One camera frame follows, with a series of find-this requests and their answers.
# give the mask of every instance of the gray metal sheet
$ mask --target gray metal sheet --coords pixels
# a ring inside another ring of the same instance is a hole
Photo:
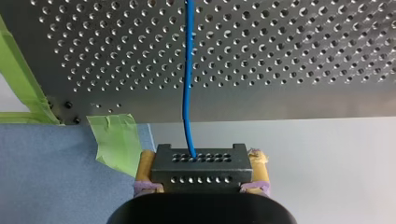
[[[191,120],[395,116],[395,7],[196,1]],[[183,1],[2,0],[0,10],[66,123],[180,120]]]

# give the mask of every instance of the blue table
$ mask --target blue table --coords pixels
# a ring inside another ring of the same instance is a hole
[[[154,149],[148,125],[143,148]],[[106,223],[134,179],[95,160],[89,126],[0,125],[0,222]]]

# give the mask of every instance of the blue cable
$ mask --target blue cable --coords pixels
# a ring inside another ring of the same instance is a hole
[[[192,70],[192,46],[193,37],[192,31],[194,28],[194,1],[187,0],[187,10],[186,10],[186,64],[185,64],[185,74],[184,74],[184,89],[183,89],[183,124],[184,124],[184,134],[186,135],[187,146],[189,147],[189,152],[193,158],[195,158],[196,151],[194,148],[194,143],[191,137],[190,128],[190,84],[191,84],[191,70]]]

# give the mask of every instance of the white background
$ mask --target white background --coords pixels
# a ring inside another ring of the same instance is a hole
[[[30,112],[30,110],[26,105],[21,103],[0,73],[0,113],[1,112]]]
[[[193,123],[197,147],[245,143],[269,156],[272,197],[298,223],[396,223],[396,118]],[[186,147],[181,124],[156,144]]]

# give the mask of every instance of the green tape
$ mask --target green tape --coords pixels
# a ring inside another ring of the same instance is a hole
[[[98,143],[96,160],[135,176],[142,147],[134,118],[131,115],[111,115],[87,119]]]
[[[25,123],[27,120],[37,123],[59,124],[52,114],[47,98],[40,89],[32,71],[24,60],[12,34],[7,30],[0,16],[0,73],[20,101],[31,113],[0,113],[0,122]]]

